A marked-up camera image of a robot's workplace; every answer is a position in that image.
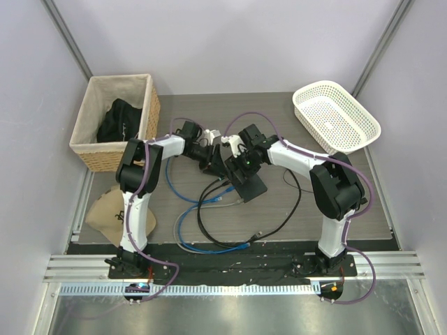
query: beige cap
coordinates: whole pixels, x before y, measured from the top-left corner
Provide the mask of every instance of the beige cap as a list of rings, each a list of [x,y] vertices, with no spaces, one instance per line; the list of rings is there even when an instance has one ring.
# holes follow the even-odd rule
[[[113,186],[109,191],[94,202],[85,218],[85,223],[100,231],[115,246],[119,246],[123,236],[124,201],[119,186]],[[146,220],[146,235],[155,228],[155,216],[148,209]]]

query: white cable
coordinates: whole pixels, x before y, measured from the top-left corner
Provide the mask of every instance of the white cable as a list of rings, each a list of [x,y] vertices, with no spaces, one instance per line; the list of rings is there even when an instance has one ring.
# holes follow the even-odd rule
[[[236,204],[241,204],[243,201],[244,201],[243,199],[239,199],[239,200],[237,200],[237,201],[235,201],[235,202],[232,202],[232,203],[230,203],[230,204],[209,204],[209,205],[201,206],[200,209],[229,207],[229,206],[234,206],[234,205],[236,205]],[[191,211],[196,211],[196,210],[197,210],[197,207],[194,207]],[[189,253],[198,253],[198,254],[203,255],[204,253],[201,253],[201,252],[199,252],[199,251],[189,250],[188,248],[185,248],[185,247],[180,243],[180,241],[179,241],[178,238],[177,238],[177,233],[176,233],[176,232],[177,232],[177,225],[179,224],[179,221],[180,221],[180,218],[182,217],[182,215],[185,214],[187,211],[188,211],[188,209],[187,209],[186,211],[184,211],[183,213],[181,213],[181,214],[179,215],[179,217],[177,218],[177,220],[175,220],[174,227],[173,227],[173,236],[174,236],[175,243],[176,243],[176,244],[179,246],[179,248],[181,248],[182,250],[188,251]]]

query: gray floor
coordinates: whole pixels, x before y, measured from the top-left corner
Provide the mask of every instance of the gray floor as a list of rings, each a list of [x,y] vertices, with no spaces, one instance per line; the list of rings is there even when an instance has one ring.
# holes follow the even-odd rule
[[[341,300],[359,298],[370,285],[345,282]],[[160,297],[106,313],[123,299],[60,297],[49,334],[424,334],[405,280],[378,281],[373,295],[351,306],[315,295]]]
[[[293,144],[323,152],[295,117],[292,93],[160,96],[160,101],[159,135],[168,132],[169,122],[173,117],[188,117],[207,128],[219,129],[223,132],[228,123],[237,115],[247,111],[259,111],[271,117],[282,136]],[[273,134],[269,123],[256,115],[249,115],[237,121],[230,133],[236,134],[252,123],[255,123],[266,136]],[[363,150],[352,153],[349,158],[354,166],[372,180]],[[269,188],[267,193],[247,204],[204,211],[203,220],[209,231],[220,240],[241,241],[259,230],[268,232],[277,227],[288,215],[298,196],[296,189],[283,182],[283,171],[281,167],[264,165],[259,176]],[[88,208],[95,199],[115,184],[114,178],[113,173],[95,174]],[[196,162],[179,157],[173,161],[171,179],[182,195],[197,199],[204,187],[214,178],[201,174]],[[304,189],[311,189],[310,183],[305,178],[300,177],[299,180]],[[232,192],[222,203],[235,199],[237,199],[237,194]],[[172,242],[174,221],[189,206],[189,203],[177,198],[166,185],[163,164],[163,173],[149,204],[149,208],[157,219],[155,231],[149,236],[149,241]],[[280,232],[270,237],[270,241],[318,240],[321,233],[321,221],[322,216],[314,203],[313,195],[303,193],[295,215]],[[187,241],[206,241],[197,227],[193,214],[186,218],[182,232]],[[349,239],[390,238],[390,229],[379,200],[369,213],[353,221],[349,234]],[[107,242],[108,240],[100,232],[91,229],[88,225],[82,226],[79,243]]]

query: white plastic basket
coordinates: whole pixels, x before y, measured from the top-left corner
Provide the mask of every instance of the white plastic basket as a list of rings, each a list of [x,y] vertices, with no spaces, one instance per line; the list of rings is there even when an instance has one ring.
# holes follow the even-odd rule
[[[295,115],[330,155],[350,154],[375,141],[377,120],[336,82],[323,80],[293,94]]]

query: wall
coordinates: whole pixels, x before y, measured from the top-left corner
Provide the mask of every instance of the wall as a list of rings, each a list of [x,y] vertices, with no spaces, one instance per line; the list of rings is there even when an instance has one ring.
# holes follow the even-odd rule
[[[379,120],[371,146],[405,249],[416,250],[446,327],[447,2],[415,1],[360,102]]]
[[[352,90],[398,0],[56,0],[95,75],[160,94]]]
[[[68,238],[85,172],[68,141],[87,82],[39,1],[3,1],[0,22],[0,329],[19,335]]]

